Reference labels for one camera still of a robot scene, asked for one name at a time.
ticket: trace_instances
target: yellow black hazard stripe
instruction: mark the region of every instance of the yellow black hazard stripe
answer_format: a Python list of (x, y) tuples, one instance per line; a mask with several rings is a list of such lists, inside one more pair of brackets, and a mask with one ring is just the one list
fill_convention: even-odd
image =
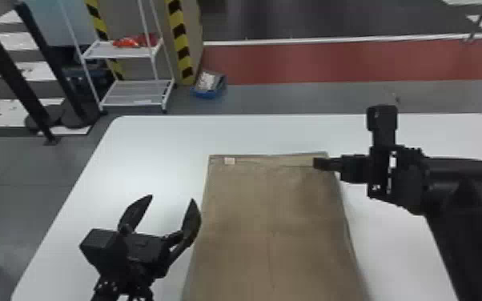
[[(99, 13), (99, 4), (98, 0), (85, 0), (86, 8), (88, 9), (88, 13), (90, 13), (91, 21), (94, 23), (95, 32), (99, 36), (101, 41), (108, 41), (108, 33), (106, 31), (106, 24), (101, 18), (101, 14)], [(123, 80), (123, 69), (122, 65), (118, 62), (115, 58), (109, 58), (106, 61), (108, 68), (117, 79)]]
[(189, 39), (183, 20), (181, 0), (165, 0), (168, 7), (168, 21), (174, 35), (175, 52), (178, 54), (178, 69), (181, 73), (181, 83), (191, 85), (195, 82), (195, 71), (192, 66)]

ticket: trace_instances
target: white table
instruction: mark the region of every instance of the white table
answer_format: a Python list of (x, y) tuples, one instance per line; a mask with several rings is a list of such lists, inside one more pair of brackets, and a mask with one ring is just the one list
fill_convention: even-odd
[[(402, 114), (399, 143), (427, 155), (482, 159), (482, 114)], [(363, 115), (134, 116), (116, 119), (49, 229), (13, 301), (88, 301), (98, 273), (78, 245), (91, 228), (114, 229), (125, 208), (153, 194), (137, 231), (179, 229), (190, 198), (201, 202), (213, 154), (364, 154)], [(342, 185), (355, 253), (373, 300), (456, 299), (421, 217)], [(187, 252), (153, 286), (157, 301), (180, 300)]]

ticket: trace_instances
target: beige fabric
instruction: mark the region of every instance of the beige fabric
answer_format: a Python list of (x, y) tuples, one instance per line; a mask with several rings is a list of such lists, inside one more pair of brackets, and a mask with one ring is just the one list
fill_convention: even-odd
[(364, 299), (336, 179), (314, 156), (211, 156), (184, 300)]

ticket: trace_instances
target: shelf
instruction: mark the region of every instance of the shelf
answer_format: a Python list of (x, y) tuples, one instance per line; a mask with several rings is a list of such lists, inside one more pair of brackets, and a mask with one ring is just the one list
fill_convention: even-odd
[(174, 80), (116, 81), (105, 97), (103, 106), (163, 106), (172, 91)]
[(120, 48), (112, 45), (113, 41), (95, 41), (84, 52), (82, 57), (84, 59), (97, 59), (97, 58), (149, 58), (150, 55), (155, 57), (157, 52), (163, 45), (163, 38), (157, 41), (157, 45), (151, 47), (151, 54), (149, 47), (140, 48)]

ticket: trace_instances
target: white metal shelf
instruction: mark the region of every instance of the white metal shelf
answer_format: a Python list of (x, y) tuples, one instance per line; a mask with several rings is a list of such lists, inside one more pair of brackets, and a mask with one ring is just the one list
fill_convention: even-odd
[[(150, 44), (150, 31), (147, 26), (146, 13), (144, 11), (143, 1), (135, 0), (139, 6), (140, 11), (140, 21), (142, 22), (142, 28), (144, 37), (147, 40), (147, 44)], [(157, 66), (155, 65), (155, 56), (160, 50), (167, 51), (166, 45), (164, 45), (163, 31), (161, 30), (161, 24), (159, 24), (159, 16), (157, 15), (157, 10), (155, 9), (154, 0), (147, 0), (150, 3), (151, 13), (153, 14), (153, 19), (155, 21), (155, 28), (157, 30), (157, 45), (143, 46), (139, 48), (120, 48), (112, 45), (113, 41), (100, 41), (97, 36), (96, 41), (88, 47), (84, 53), (80, 50), (81, 44), (78, 43), (77, 36), (74, 32), (71, 21), (67, 15), (66, 8), (64, 6), (63, 0), (58, 0), (58, 6), (62, 11), (63, 19), (69, 30), (71, 39), (73, 40), (74, 47), (78, 53), (78, 57), (84, 73), (86, 74), (86, 79), (90, 85), (91, 92), (94, 98), (102, 108), (104, 106), (161, 106), (163, 113), (167, 112), (167, 102), (172, 88), (174, 87), (174, 71), (172, 70), (172, 65), (168, 55), (165, 55), (169, 76), (168, 79), (159, 79), (157, 72)], [(99, 92), (94, 86), (90, 71), (88, 70), (86, 60), (88, 59), (109, 59), (109, 58), (149, 58), (152, 79), (140, 80), (140, 81), (124, 81), (118, 78), (116, 72), (113, 72), (116, 81), (110, 89), (107, 91), (105, 96), (101, 99), (99, 97)]]
[(157, 45), (153, 47), (139, 47), (139, 48), (122, 48), (112, 45), (113, 41), (95, 41), (82, 54), (84, 59), (97, 58), (154, 58), (163, 45), (163, 38), (157, 41)]
[(172, 92), (173, 79), (115, 81), (102, 98), (103, 106), (161, 106)]

